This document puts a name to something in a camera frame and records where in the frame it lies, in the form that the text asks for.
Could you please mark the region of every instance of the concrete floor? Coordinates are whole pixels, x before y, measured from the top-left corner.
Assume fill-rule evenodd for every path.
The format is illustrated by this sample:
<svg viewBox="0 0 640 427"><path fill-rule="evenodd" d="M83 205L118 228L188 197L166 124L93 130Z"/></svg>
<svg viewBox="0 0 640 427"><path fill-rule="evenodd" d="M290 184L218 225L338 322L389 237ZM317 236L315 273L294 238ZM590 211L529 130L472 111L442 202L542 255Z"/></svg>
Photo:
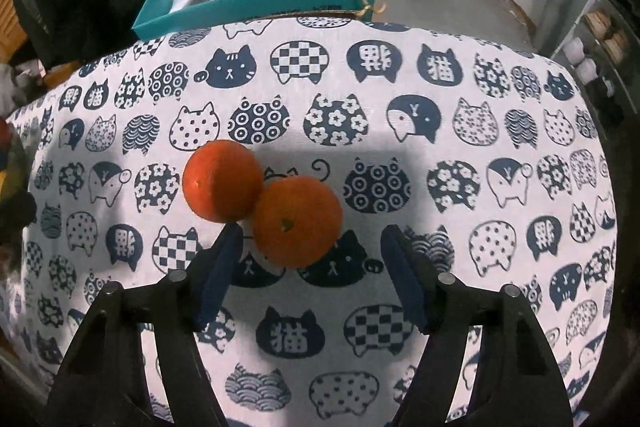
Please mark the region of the concrete floor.
<svg viewBox="0 0 640 427"><path fill-rule="evenodd" d="M526 27L502 0L386 0L386 22L468 35L535 51Z"/></svg>

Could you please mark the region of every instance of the mandarin orange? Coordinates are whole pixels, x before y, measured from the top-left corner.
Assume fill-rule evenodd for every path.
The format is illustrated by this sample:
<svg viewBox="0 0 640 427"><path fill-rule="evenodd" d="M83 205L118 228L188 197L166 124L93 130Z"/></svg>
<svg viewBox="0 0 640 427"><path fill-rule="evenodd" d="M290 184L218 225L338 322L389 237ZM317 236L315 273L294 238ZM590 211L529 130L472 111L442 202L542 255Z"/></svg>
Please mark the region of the mandarin orange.
<svg viewBox="0 0 640 427"><path fill-rule="evenodd" d="M263 190L252 217L255 246L272 263L302 268L318 261L340 236L342 208L327 185L290 176Z"/></svg>
<svg viewBox="0 0 640 427"><path fill-rule="evenodd" d="M263 183L257 158L231 140L211 141L197 149L182 173L182 191L191 210L216 223L249 216Z"/></svg>

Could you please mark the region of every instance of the metal screw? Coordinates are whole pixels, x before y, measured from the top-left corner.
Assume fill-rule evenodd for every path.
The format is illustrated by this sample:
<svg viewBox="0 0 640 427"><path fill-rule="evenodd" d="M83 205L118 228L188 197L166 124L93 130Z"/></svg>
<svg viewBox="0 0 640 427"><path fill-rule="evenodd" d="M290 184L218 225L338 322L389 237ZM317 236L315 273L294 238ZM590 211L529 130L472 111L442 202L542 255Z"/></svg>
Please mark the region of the metal screw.
<svg viewBox="0 0 640 427"><path fill-rule="evenodd" d="M510 297L517 297L518 295L520 295L520 288L518 288L514 284L508 284L507 286L505 286L504 291Z"/></svg>
<svg viewBox="0 0 640 427"><path fill-rule="evenodd" d="M442 284L453 284L456 281L456 276L449 272L438 273L438 281Z"/></svg>
<svg viewBox="0 0 640 427"><path fill-rule="evenodd" d="M174 270L169 274L169 280L171 282L180 282L187 279L187 272L184 270Z"/></svg>
<svg viewBox="0 0 640 427"><path fill-rule="evenodd" d="M116 283L115 281L107 281L106 283L104 283L104 286L102 287L102 291L105 292L107 295L111 295L119 287L120 287L120 285L118 283Z"/></svg>

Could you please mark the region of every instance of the table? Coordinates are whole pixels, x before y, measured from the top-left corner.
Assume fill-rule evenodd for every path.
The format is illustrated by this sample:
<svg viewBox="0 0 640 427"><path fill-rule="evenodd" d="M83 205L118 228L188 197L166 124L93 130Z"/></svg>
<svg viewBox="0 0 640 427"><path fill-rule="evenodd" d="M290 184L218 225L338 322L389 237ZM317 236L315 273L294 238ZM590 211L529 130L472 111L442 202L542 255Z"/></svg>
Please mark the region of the table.
<svg viewBox="0 0 640 427"><path fill-rule="evenodd" d="M197 218L180 189L191 152L213 139L254 150L267 183L318 177L344 210L336 245L298 271L267 263L242 223L233 286L197 335L229 418L393 418L426 338L381 261L390 223L467 285L522 288L572 407L593 376L614 202L580 91L546 58L396 24L256 21L137 42L10 121L37 143L38 215L21 273L0 285L0 326L45 381L106 280L153 283L213 243L220 225ZM480 336L470 330L452 418L465 412ZM142 342L154 408L168 417L149 325Z"/></svg>

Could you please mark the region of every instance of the teal box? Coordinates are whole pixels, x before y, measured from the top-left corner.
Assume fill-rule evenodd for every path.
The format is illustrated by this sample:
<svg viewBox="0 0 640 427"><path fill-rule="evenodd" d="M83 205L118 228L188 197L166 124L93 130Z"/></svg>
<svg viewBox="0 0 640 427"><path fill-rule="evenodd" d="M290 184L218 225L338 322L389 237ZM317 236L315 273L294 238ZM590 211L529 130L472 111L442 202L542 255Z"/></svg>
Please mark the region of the teal box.
<svg viewBox="0 0 640 427"><path fill-rule="evenodd" d="M173 0L146 0L133 31L143 41L167 33L219 26L296 12L344 10L357 12L364 8L361 0L213 0L169 13ZM364 20L370 20L369 11Z"/></svg>

